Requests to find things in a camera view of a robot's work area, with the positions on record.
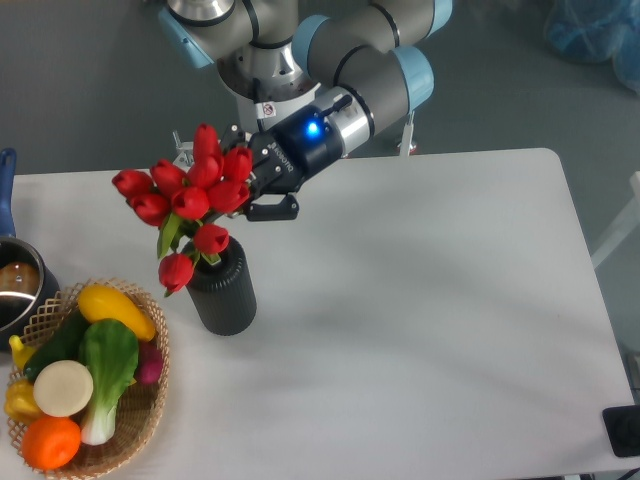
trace cable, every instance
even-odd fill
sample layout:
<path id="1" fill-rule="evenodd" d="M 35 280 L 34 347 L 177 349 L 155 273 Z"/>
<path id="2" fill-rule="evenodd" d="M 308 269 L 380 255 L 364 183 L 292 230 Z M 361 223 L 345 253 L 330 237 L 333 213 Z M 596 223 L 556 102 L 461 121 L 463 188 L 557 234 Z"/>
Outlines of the cable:
<path id="1" fill-rule="evenodd" d="M 618 478 L 618 480 L 628 480 L 629 478 L 633 477 L 638 472 L 640 472 L 640 468 L 634 468 L 633 470 L 629 470 L 623 476 Z"/>

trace orange fruit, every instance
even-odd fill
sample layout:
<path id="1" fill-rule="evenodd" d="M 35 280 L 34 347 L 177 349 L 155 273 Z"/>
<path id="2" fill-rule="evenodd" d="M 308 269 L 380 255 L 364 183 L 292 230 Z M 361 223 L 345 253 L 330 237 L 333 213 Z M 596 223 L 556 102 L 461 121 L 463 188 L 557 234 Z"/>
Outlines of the orange fruit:
<path id="1" fill-rule="evenodd" d="M 80 449 L 80 427 L 68 417 L 42 417 L 22 438 L 22 457 L 31 467 L 54 470 L 66 465 Z"/>

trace black vase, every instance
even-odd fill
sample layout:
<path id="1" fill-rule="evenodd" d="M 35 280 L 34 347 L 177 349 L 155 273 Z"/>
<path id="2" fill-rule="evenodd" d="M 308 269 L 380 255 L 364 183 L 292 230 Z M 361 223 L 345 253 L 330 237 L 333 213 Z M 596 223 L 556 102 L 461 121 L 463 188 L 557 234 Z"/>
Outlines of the black vase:
<path id="1" fill-rule="evenodd" d="M 256 296 L 251 284 L 247 257 L 238 241 L 229 238 L 229 246 L 220 253 L 221 261 L 196 264 L 187 284 L 200 320 L 216 335 L 235 335 L 246 329 L 256 315 Z"/>

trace artificial flower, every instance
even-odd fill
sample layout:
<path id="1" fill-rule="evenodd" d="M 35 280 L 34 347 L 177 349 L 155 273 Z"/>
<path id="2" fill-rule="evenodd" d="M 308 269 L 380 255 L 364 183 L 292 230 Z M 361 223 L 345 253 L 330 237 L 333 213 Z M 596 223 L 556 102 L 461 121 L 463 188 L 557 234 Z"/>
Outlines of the artificial flower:
<path id="1" fill-rule="evenodd" d="M 222 176 L 222 162 L 221 156 L 207 155 L 194 163 L 187 173 L 191 185 L 205 190 L 213 187 Z"/>
<path id="2" fill-rule="evenodd" d="M 149 171 L 153 181 L 158 186 L 158 190 L 167 198 L 171 198 L 174 193 L 185 186 L 186 172 L 169 160 L 161 159 Z"/>
<path id="3" fill-rule="evenodd" d="M 225 180 L 244 182 L 253 170 L 253 152 L 247 147 L 236 147 L 224 157 L 222 174 Z"/>
<path id="4" fill-rule="evenodd" d="M 220 213 L 232 213 L 249 199 L 246 183 L 223 180 L 207 190 L 209 206 Z"/>
<path id="5" fill-rule="evenodd" d="M 153 187 L 153 179 L 138 170 L 122 170 L 113 177 L 111 183 L 127 200 L 143 193 L 149 193 Z"/>
<path id="6" fill-rule="evenodd" d="M 167 292 L 174 293 L 193 277 L 193 262 L 183 253 L 172 253 L 160 261 L 158 276 Z"/>
<path id="7" fill-rule="evenodd" d="M 131 199 L 131 208 L 143 222 L 159 227 L 171 212 L 169 200 L 159 193 L 143 193 Z"/>
<path id="8" fill-rule="evenodd" d="M 193 236 L 193 246 L 207 255 L 222 252 L 229 245 L 229 231 L 213 223 L 201 226 Z"/>
<path id="9" fill-rule="evenodd" d="M 224 261 L 219 254 L 228 248 L 229 232 L 209 222 L 237 211 L 251 196 L 249 148 L 236 146 L 223 155 L 216 131 L 202 124 L 195 133 L 193 158 L 188 171 L 161 159 L 150 175 L 123 170 L 112 180 L 135 213 L 158 227 L 158 274 L 166 295 L 191 281 L 198 262 Z M 191 242 L 183 242 L 185 237 Z"/>
<path id="10" fill-rule="evenodd" d="M 215 129 L 211 125 L 202 123 L 198 126 L 193 139 L 193 161 L 198 163 L 209 155 L 221 157 L 222 151 Z"/>
<path id="11" fill-rule="evenodd" d="M 207 193 L 198 187 L 184 187 L 171 197 L 171 209 L 187 220 L 200 220 L 209 210 Z"/>

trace pot handle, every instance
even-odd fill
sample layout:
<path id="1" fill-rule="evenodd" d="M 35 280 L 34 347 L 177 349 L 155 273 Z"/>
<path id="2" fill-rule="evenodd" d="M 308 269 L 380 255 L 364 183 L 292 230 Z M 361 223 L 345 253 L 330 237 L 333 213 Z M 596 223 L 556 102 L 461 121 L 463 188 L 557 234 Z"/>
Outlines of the pot handle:
<path id="1" fill-rule="evenodd" d="M 11 215 L 11 195 L 17 160 L 13 148 L 5 148 L 0 152 L 0 236 L 16 236 L 16 227 Z"/>

